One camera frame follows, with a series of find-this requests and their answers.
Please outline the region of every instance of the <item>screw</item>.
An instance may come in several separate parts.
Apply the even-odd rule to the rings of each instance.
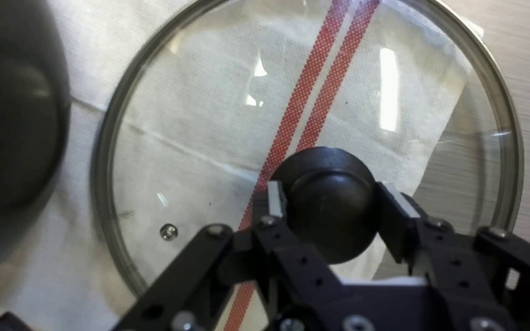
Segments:
[[[500,324],[496,324],[494,320],[485,318],[485,316],[471,318],[469,329],[471,331],[504,331],[504,327],[500,327]]]
[[[261,226],[272,226],[276,219],[272,215],[261,215]]]
[[[172,331],[193,331],[195,327],[195,316],[189,311],[180,311],[171,320]]]
[[[375,331],[373,324],[360,314],[351,314],[351,316],[344,318],[342,329],[344,331]]]
[[[222,237],[226,233],[226,226],[224,224],[209,224],[206,228],[206,232],[211,235],[211,237]]]
[[[487,233],[498,241],[506,241],[507,239],[507,232],[502,230],[502,228],[494,228],[494,226],[489,226],[487,228]]]
[[[163,241],[172,241],[178,235],[178,230],[174,224],[167,222],[160,228],[160,237]]]
[[[305,325],[301,320],[283,318],[279,324],[279,331],[305,331]]]

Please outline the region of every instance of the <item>white cloth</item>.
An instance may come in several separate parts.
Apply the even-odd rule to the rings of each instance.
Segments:
[[[93,232],[88,162],[117,79],[149,35],[183,2],[51,0],[71,94],[60,184],[22,246],[0,267],[0,303],[42,329],[108,329],[132,303]],[[115,153],[115,202],[126,246],[152,279],[206,222],[237,226],[276,127],[327,13],[325,0],[222,5],[165,44],[130,99]],[[299,116],[290,154],[347,35],[356,2]],[[316,145],[360,156],[377,180],[417,187],[465,83],[458,50],[423,16],[384,0],[347,66]],[[180,237],[163,243],[158,228]],[[379,241],[340,276],[371,278]],[[252,300],[241,329],[261,325]]]

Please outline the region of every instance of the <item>dark object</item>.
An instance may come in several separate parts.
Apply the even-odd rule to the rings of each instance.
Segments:
[[[158,233],[163,241],[172,241],[178,235],[178,228],[174,224],[167,222],[167,224],[160,226]]]
[[[288,156],[272,175],[287,197],[287,226],[327,263],[358,255],[379,219],[371,171],[342,149],[314,147]]]
[[[0,0],[0,261],[45,204],[68,138],[60,40],[44,0]]]
[[[31,331],[18,316],[5,312],[0,316],[0,331]]]
[[[382,241],[426,285],[342,285],[285,215],[272,215],[283,206],[274,191],[270,182],[255,198],[252,228],[211,224],[196,233],[115,329],[167,329],[180,314],[193,322],[185,325],[213,329],[241,281],[255,283],[266,329],[530,329],[530,244],[518,237],[500,241],[483,228],[471,241],[410,197],[373,184]],[[515,290],[504,287],[509,268],[520,272]]]

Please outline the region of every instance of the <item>glass lid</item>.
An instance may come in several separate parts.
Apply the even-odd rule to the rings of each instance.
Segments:
[[[252,193],[314,145],[355,154],[456,232],[513,224],[513,105],[480,38],[447,7],[196,0],[132,61],[95,149],[97,215],[123,279],[141,294],[202,226],[248,226]],[[404,274],[379,239],[333,270]]]

